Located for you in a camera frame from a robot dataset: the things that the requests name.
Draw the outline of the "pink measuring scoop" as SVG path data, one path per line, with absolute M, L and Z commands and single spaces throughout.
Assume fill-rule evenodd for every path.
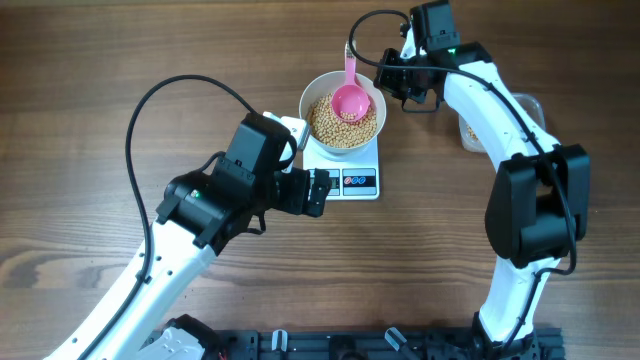
M 334 114 L 342 121 L 344 120 L 340 117 L 341 112 L 357 113 L 356 121 L 344 121 L 354 123 L 366 115 L 370 100 L 366 91 L 357 82 L 356 57 L 349 43 L 345 45 L 344 74 L 344 83 L 334 92 L 331 99 L 331 107 Z

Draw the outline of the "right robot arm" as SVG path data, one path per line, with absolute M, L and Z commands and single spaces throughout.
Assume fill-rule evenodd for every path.
M 474 318 L 476 354 L 501 359 L 532 350 L 532 319 L 548 278 L 570 275 L 586 232 L 590 158 L 536 124 L 504 85 L 486 49 L 464 44 L 451 6 L 432 1 L 403 16 L 401 50 L 388 48 L 374 84 L 401 101 L 433 91 L 464 119 L 496 177 L 485 231 L 497 255 L 491 287 Z

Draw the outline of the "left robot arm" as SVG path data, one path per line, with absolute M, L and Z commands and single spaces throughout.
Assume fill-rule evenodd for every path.
M 145 225 L 138 253 L 53 359 L 218 359 L 215 332 L 181 316 L 150 341 L 178 296 L 234 237 L 251 232 L 269 209 L 319 217 L 329 175 L 295 168 L 310 136 L 307 121 L 249 114 L 226 152 L 167 186 L 157 217 Z

